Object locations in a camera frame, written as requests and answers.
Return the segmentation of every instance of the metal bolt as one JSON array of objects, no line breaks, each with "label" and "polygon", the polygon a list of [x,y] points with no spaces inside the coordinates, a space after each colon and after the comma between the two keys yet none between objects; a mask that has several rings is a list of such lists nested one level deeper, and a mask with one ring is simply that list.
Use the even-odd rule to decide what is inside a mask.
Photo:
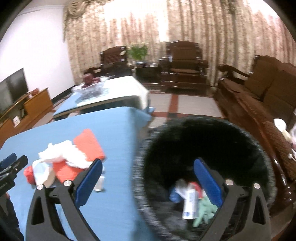
[{"label": "metal bolt", "polygon": [[259,189],[260,185],[258,183],[254,183],[254,188]]},{"label": "metal bolt", "polygon": [[233,180],[227,179],[227,180],[225,181],[225,183],[226,183],[228,186],[232,186],[232,185],[233,185]]},{"label": "metal bolt", "polygon": [[70,180],[64,181],[64,186],[66,186],[66,187],[71,186],[71,184],[72,184],[72,181],[70,181]]},{"label": "metal bolt", "polygon": [[37,186],[37,189],[38,189],[38,190],[41,190],[41,189],[43,189],[43,187],[44,187],[43,184],[39,184],[39,185]]}]

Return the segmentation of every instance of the green plant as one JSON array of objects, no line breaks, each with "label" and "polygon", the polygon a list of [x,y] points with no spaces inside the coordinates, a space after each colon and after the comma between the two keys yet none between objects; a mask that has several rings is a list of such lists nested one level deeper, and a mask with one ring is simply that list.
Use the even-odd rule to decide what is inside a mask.
[{"label": "green plant", "polygon": [[142,61],[148,54],[148,47],[146,44],[135,44],[129,47],[128,54],[133,60]]}]

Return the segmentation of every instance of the table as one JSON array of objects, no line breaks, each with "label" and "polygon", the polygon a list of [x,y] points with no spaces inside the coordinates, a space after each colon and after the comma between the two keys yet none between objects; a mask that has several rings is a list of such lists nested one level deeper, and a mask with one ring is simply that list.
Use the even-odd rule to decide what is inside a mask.
[{"label": "table", "polygon": [[[0,160],[11,153],[26,155],[29,165],[39,159],[38,153],[48,143],[73,140],[89,128],[106,154],[105,192],[92,192],[86,205],[80,207],[84,218],[102,241],[157,241],[136,209],[132,193],[131,175],[133,159],[139,146],[139,133],[151,120],[149,114],[131,107],[118,107],[77,115],[52,122],[9,138],[0,150]],[[27,216],[35,189],[27,183],[23,171],[9,191],[25,234]],[[57,211],[66,234],[76,240],[62,208]]]},{"label": "table", "polygon": [[160,84],[160,65],[155,63],[133,64],[129,66],[134,70],[135,78],[145,87],[154,88]]},{"label": "table", "polygon": [[58,121],[76,111],[84,114],[120,106],[134,107],[148,112],[149,91],[133,76],[106,80],[104,88],[108,89],[107,93],[80,102],[77,101],[81,99],[81,94],[73,93],[58,108],[53,118]]}]

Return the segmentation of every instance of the tv screen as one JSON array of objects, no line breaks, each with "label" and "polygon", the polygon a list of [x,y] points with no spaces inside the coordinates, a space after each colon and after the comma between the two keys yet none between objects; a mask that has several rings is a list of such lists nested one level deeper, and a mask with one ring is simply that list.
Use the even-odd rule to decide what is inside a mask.
[{"label": "tv screen", "polygon": [[7,78],[7,84],[13,101],[17,101],[28,90],[24,69],[20,69]]},{"label": "tv screen", "polygon": [[7,79],[0,82],[0,113],[14,102],[7,84]]}]

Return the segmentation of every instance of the trash can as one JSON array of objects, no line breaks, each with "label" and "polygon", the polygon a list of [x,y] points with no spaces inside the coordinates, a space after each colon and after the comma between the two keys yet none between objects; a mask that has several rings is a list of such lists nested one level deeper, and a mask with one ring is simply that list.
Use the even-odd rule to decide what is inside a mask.
[{"label": "trash can", "polygon": [[[133,164],[133,193],[138,210],[163,240],[196,241],[211,226],[212,221],[193,227],[192,220],[182,219],[183,204],[169,199],[169,190],[177,180],[198,182],[193,163],[199,157],[223,179],[233,180],[236,185],[247,189],[258,183],[267,207],[275,200],[271,162],[248,132],[226,120],[208,116],[169,120],[155,128],[143,141]],[[249,205],[247,202],[247,198],[238,197],[231,219],[219,240],[228,240],[244,228],[248,216],[244,211]],[[259,211],[258,218],[263,218],[262,225],[266,224],[262,216],[269,219],[268,209],[260,215]]]}]

